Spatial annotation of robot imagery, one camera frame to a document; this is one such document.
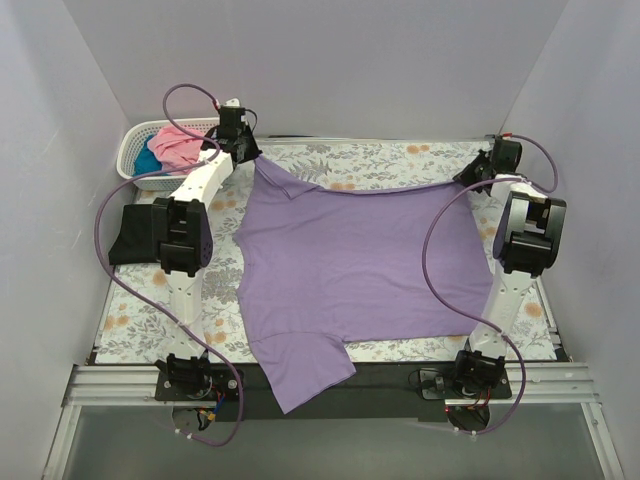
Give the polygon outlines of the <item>purple t-shirt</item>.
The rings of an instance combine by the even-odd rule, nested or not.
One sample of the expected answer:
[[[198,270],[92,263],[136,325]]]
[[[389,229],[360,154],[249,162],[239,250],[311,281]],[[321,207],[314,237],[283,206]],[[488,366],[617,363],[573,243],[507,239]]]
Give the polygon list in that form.
[[[459,190],[332,191],[256,160],[237,295],[283,412],[354,375],[350,343],[471,333],[492,275]]]

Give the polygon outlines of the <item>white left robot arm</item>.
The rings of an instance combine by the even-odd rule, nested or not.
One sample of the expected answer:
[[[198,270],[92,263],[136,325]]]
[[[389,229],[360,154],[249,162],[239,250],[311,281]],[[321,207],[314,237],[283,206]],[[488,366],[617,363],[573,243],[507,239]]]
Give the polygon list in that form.
[[[152,204],[152,237],[170,295],[169,311],[178,319],[168,352],[180,358],[199,357],[206,348],[202,326],[204,270],[214,253],[207,210],[236,165],[260,154],[247,109],[231,99],[219,110],[219,123],[209,132],[220,151],[205,142],[193,170],[169,197]]]

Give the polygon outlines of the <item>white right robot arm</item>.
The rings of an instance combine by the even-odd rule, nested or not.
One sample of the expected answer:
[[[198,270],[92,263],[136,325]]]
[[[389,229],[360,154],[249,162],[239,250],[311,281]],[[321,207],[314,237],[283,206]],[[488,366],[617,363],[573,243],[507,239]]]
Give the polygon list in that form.
[[[522,135],[499,134],[492,147],[481,150],[454,181],[487,193],[503,207],[493,241],[493,284],[481,315],[455,360],[454,389],[475,397],[494,389],[505,376],[508,342],[524,298],[542,273],[555,263],[567,204],[551,191],[517,173],[522,143],[542,146]]]

